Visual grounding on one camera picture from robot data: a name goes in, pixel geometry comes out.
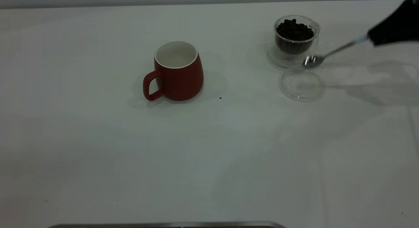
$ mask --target mug rim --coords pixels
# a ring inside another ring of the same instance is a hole
[[[183,42],[183,43],[186,43],[186,44],[189,44],[190,46],[192,46],[194,49],[195,49],[195,58],[193,58],[193,60],[190,62],[190,63],[188,63],[187,65],[184,65],[184,66],[182,66],[182,67],[168,67],[168,66],[165,66],[165,65],[163,65],[163,64],[161,64],[158,60],[157,60],[157,57],[156,57],[156,55],[157,55],[157,52],[158,52],[158,50],[162,47],[162,46],[164,46],[165,44],[169,44],[169,43],[172,43],[172,42]],[[187,67],[187,66],[190,66],[191,64],[193,64],[195,61],[196,61],[196,59],[198,58],[198,49],[193,45],[193,44],[190,44],[189,42],[187,42],[187,41],[184,41],[184,40],[169,40],[169,41],[167,41],[167,42],[165,42],[165,43],[163,43],[163,44],[161,44],[161,46],[159,46],[158,48],[157,48],[157,50],[154,52],[154,60],[160,65],[160,66],[162,66],[162,67],[164,67],[164,68],[168,68],[168,69],[182,69],[182,68],[185,68],[185,67]]]

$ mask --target spoon bowl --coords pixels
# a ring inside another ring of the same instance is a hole
[[[326,58],[325,56],[320,56],[320,55],[307,56],[306,58],[303,59],[301,65],[304,68],[315,68],[319,66],[320,64],[322,64],[325,58]]]

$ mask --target red mug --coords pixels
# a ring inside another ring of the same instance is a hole
[[[156,79],[158,91],[150,95],[150,82]],[[198,50],[186,41],[164,43],[154,53],[154,71],[142,82],[142,91],[149,101],[165,95],[174,101],[193,98],[202,88],[204,73]]]

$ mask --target coffee bean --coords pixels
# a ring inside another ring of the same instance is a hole
[[[308,40],[314,36],[314,32],[307,25],[297,23],[296,19],[285,19],[283,23],[276,28],[278,34],[289,40]]]

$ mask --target spoon handle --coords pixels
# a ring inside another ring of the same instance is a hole
[[[369,39],[368,35],[363,35],[361,37],[358,37],[355,40],[352,40],[351,42],[349,42],[349,43],[347,43],[347,44],[345,44],[345,45],[343,45],[343,46],[341,46],[341,47],[339,47],[339,48],[337,48],[337,49],[329,52],[324,57],[326,58],[327,56],[333,55],[333,54],[335,54],[337,52],[340,52],[342,50],[345,50],[345,49],[347,49],[349,47],[352,47],[352,46],[357,45],[357,44],[361,44],[361,43],[363,43],[364,41],[366,41],[368,39]]]

